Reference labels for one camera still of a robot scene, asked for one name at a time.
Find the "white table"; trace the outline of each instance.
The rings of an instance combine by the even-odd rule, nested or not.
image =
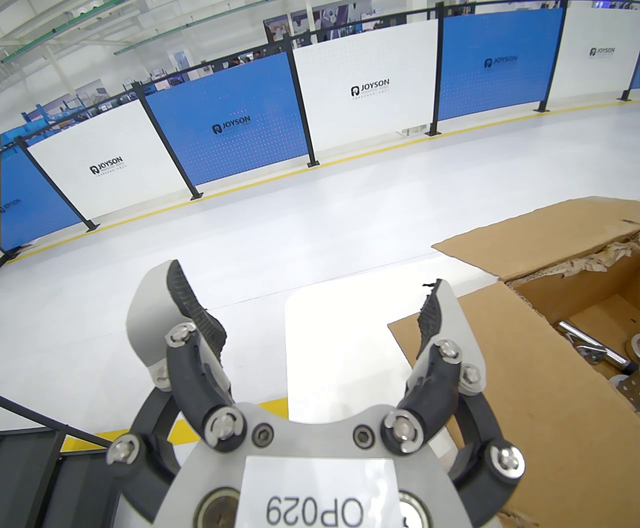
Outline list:
[[[285,307],[289,419],[333,422],[372,405],[396,405],[411,367],[387,325],[416,313],[428,293],[422,284],[437,278],[458,297],[497,280],[434,253],[293,293]],[[430,445],[445,466],[452,462],[456,449],[446,429]]]

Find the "joyson logo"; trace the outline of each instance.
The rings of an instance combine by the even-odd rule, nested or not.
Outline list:
[[[611,57],[615,51],[616,51],[616,48],[614,47],[592,47],[589,50],[589,58],[593,59],[593,58]]]
[[[484,67],[485,68],[491,68],[491,66],[496,66],[498,64],[504,64],[507,62],[514,62],[518,60],[518,56],[517,55],[507,55],[506,57],[496,57],[495,59],[485,59],[484,60]]]
[[[12,200],[11,202],[7,202],[6,204],[0,205],[0,214],[6,213],[7,211],[9,211],[9,209],[21,203],[22,200],[18,198],[16,200]]]
[[[360,86],[351,87],[351,96],[354,99],[361,99],[362,97],[368,97],[370,95],[376,95],[378,93],[388,92],[389,79],[382,79],[381,81],[374,81],[372,83],[365,83]]]
[[[214,134],[222,134],[223,132],[230,131],[233,127],[238,125],[247,126],[251,124],[251,116],[243,115],[238,119],[231,119],[231,121],[225,121],[221,125],[215,124],[211,127]]]
[[[89,170],[96,176],[104,176],[105,174],[109,174],[110,172],[114,172],[125,167],[126,165],[124,161],[122,161],[122,156],[118,156],[108,159],[107,161],[97,163],[96,165],[91,165]]]

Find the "open cardboard box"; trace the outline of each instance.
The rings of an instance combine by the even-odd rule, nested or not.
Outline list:
[[[460,304],[486,360],[485,395],[527,462],[508,506],[542,526],[640,526],[640,419],[608,381],[618,372],[589,365],[552,326],[568,319],[628,356],[623,344],[640,332],[640,255],[609,259],[605,271],[545,274],[611,256],[614,243],[632,247],[639,233],[640,202],[590,197],[434,245],[500,278]],[[389,324],[411,365],[416,317]],[[447,427],[460,446],[457,425]]]

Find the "green ceiling beam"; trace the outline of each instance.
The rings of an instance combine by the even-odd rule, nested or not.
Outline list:
[[[179,26],[177,28],[169,29],[168,31],[165,31],[164,33],[159,33],[158,35],[152,36],[150,38],[146,38],[144,40],[141,40],[140,42],[136,42],[135,44],[131,44],[130,46],[127,46],[126,48],[122,48],[122,49],[119,49],[119,50],[115,51],[113,54],[114,55],[120,55],[121,53],[124,53],[124,52],[130,51],[132,49],[135,49],[138,46],[142,46],[143,44],[148,44],[149,42],[153,42],[154,40],[158,40],[159,38],[164,38],[167,35],[170,35],[172,33],[176,33],[177,31],[182,31],[183,29],[192,28],[193,26],[197,26],[198,24],[202,24],[203,22],[209,22],[210,20],[218,19],[220,17],[224,17],[224,16],[230,15],[232,13],[237,13],[237,12],[240,12],[240,11],[244,11],[245,9],[249,9],[250,7],[255,7],[257,5],[266,4],[266,3],[269,3],[269,2],[273,2],[273,0],[259,0],[258,2],[253,2],[253,3],[247,4],[245,6],[237,7],[237,8],[234,8],[234,9],[230,9],[229,11],[224,11],[222,13],[217,13],[216,15],[211,15],[210,17],[205,17],[205,18],[200,19],[200,20],[195,20],[194,22],[189,22],[188,24],[185,24],[183,26]]]
[[[94,9],[92,9],[91,11],[89,11],[88,13],[83,13],[80,16],[78,16],[78,17],[76,17],[74,19],[71,19],[68,22],[65,22],[64,24],[52,29],[48,33],[45,33],[44,35],[38,37],[36,40],[33,40],[30,43],[25,44],[20,49],[17,49],[13,53],[11,53],[9,56],[7,56],[4,59],[0,60],[0,63],[1,64],[8,63],[12,59],[15,59],[16,57],[19,57],[20,55],[22,55],[24,53],[27,53],[29,50],[31,50],[31,49],[33,49],[35,47],[38,47],[39,45],[44,44],[46,41],[51,40],[52,38],[55,38],[57,36],[60,36],[61,33],[64,33],[68,29],[71,29],[72,27],[77,26],[81,22],[84,22],[87,19],[91,19],[91,18],[99,15],[100,13],[102,13],[104,11],[107,11],[108,9],[111,9],[112,7],[114,7],[114,6],[118,5],[118,4],[122,4],[123,2],[125,2],[125,0],[109,0],[108,2],[102,4],[100,7],[96,7]]]

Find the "railing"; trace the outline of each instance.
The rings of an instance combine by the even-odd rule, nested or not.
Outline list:
[[[7,409],[14,414],[22,416],[23,418],[27,418],[27,420],[31,420],[32,422],[41,424],[49,429],[52,429],[53,431],[60,431],[61,433],[69,436],[74,436],[75,438],[79,438],[80,440],[84,440],[85,442],[90,442],[91,444],[100,445],[102,447],[109,447],[111,445],[111,442],[109,440],[105,440],[104,438],[91,435],[89,433],[85,433],[80,429],[76,429],[75,427],[71,427],[52,418],[48,418],[45,415],[23,407],[22,405],[17,404],[16,402],[11,401],[3,396],[0,396],[0,407],[3,409]]]
[[[196,200],[207,182],[291,159],[317,165],[316,152],[333,147],[425,124],[434,136],[443,120],[506,106],[544,112],[561,97],[617,91],[626,101],[640,88],[640,11],[562,0],[473,14],[508,1],[438,3],[287,36],[249,64],[234,59],[256,48],[135,83],[16,138],[0,157],[3,259],[147,200]],[[205,68],[212,74],[172,81]]]

